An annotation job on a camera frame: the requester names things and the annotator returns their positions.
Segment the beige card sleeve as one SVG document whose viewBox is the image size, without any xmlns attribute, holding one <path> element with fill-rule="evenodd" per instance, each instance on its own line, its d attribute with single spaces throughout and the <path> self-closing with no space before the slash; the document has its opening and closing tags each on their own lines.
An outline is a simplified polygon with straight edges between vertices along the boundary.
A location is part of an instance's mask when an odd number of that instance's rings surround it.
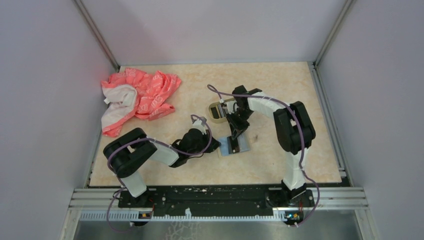
<svg viewBox="0 0 424 240">
<path fill-rule="evenodd" d="M 220 137 L 219 154 L 221 157 L 229 157 L 232 155 L 245 153 L 251 150 L 247 135 L 245 133 L 232 139 L 231 136 Z"/>
</svg>

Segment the cream card holder tray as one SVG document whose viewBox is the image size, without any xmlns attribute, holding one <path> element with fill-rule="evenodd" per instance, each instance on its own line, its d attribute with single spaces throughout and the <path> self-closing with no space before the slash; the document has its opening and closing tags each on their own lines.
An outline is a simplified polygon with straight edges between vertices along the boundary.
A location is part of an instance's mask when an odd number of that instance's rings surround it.
<svg viewBox="0 0 424 240">
<path fill-rule="evenodd" d="M 207 109 L 209 112 L 209 117 L 213 123 L 220 124 L 220 123 L 227 122 L 227 117 L 226 117 L 228 113 L 227 103 L 231 102 L 232 100 L 233 98 L 226 99 L 224 100 L 223 103 L 219 101 L 213 102 L 208 106 Z"/>
</svg>

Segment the black credit card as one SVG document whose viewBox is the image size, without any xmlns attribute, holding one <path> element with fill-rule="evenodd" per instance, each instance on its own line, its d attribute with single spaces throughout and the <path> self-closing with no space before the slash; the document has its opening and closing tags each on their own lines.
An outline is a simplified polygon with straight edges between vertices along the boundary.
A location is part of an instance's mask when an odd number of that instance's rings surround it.
<svg viewBox="0 0 424 240">
<path fill-rule="evenodd" d="M 233 139 L 232 137 L 230 137 L 229 143 L 230 143 L 231 152 L 233 154 L 240 152 L 239 140 L 237 138 Z"/>
</svg>

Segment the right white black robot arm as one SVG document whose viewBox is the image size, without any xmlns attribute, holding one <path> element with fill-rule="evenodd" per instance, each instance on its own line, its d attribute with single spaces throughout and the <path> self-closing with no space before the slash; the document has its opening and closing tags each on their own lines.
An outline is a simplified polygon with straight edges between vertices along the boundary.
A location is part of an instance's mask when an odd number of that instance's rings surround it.
<svg viewBox="0 0 424 240">
<path fill-rule="evenodd" d="M 301 101 L 284 103 L 255 88 L 246 90 L 243 85 L 230 93 L 236 107 L 229 108 L 226 119 L 231 130 L 231 139 L 236 140 L 249 127 L 248 119 L 260 113 L 274 122 L 279 145 L 286 152 L 286 170 L 281 199 L 287 206 L 295 206 L 301 200 L 300 190 L 305 187 L 304 165 L 316 131 Z"/>
</svg>

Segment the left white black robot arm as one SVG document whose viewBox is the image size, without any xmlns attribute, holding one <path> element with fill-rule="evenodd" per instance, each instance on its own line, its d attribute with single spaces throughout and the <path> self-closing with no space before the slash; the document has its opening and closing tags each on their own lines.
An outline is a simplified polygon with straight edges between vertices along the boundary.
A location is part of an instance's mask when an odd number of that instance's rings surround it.
<svg viewBox="0 0 424 240">
<path fill-rule="evenodd" d="M 130 193 L 130 200 L 138 207 L 149 203 L 150 193 L 138 172 L 148 160 L 178 168 L 191 158 L 200 158 L 217 150 L 221 143 L 209 130 L 191 128 L 171 145 L 148 138 L 139 127 L 112 141 L 103 149 L 108 168 Z"/>
</svg>

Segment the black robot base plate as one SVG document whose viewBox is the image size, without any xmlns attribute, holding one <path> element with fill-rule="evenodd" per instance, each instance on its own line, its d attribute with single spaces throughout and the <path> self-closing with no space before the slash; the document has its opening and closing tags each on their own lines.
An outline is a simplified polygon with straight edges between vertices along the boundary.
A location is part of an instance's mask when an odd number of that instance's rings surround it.
<svg viewBox="0 0 424 240">
<path fill-rule="evenodd" d="M 150 186 L 139 197 L 127 190 L 118 197 L 118 207 L 153 208 L 155 217 L 180 217 L 186 209 L 194 217 L 265 217 L 274 208 L 304 210 L 314 205 L 310 189 L 292 198 L 281 183 Z"/>
</svg>

